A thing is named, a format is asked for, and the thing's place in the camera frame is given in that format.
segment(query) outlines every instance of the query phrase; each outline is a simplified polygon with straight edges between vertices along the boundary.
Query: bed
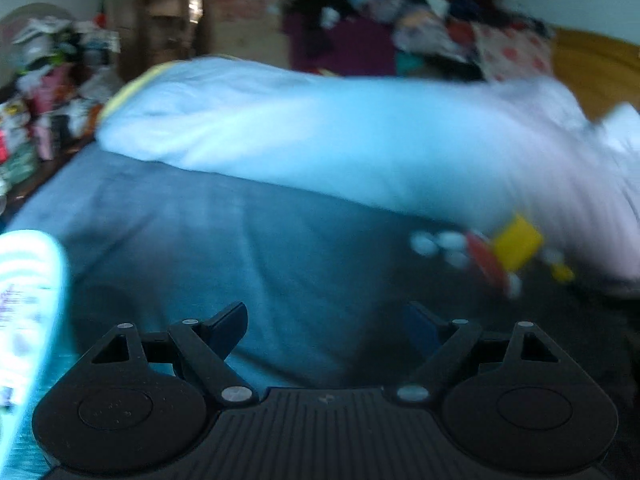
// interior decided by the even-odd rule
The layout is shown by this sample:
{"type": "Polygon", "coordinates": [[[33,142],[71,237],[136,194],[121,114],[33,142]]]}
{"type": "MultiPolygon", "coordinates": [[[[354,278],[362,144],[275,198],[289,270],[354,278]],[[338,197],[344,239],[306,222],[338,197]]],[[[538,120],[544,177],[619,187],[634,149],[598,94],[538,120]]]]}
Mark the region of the bed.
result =
{"type": "MultiPolygon", "coordinates": [[[[636,46],[560,30],[554,63],[590,118],[623,100],[640,105],[636,46]]],[[[98,144],[9,227],[42,230],[64,245],[76,353],[117,323],[164,330],[241,300],[249,330],[228,362],[261,392],[399,381],[420,359],[399,321],[408,301],[488,330],[530,319],[614,399],[621,427],[605,466],[632,478],[640,462],[625,338],[633,313],[558,286],[542,267],[530,271],[518,300],[496,299],[484,283],[412,251],[412,233],[452,228],[459,227],[308,190],[142,162],[98,144]]],[[[16,454],[12,469],[16,478],[37,478],[46,464],[26,438],[28,451],[16,454]]]]}

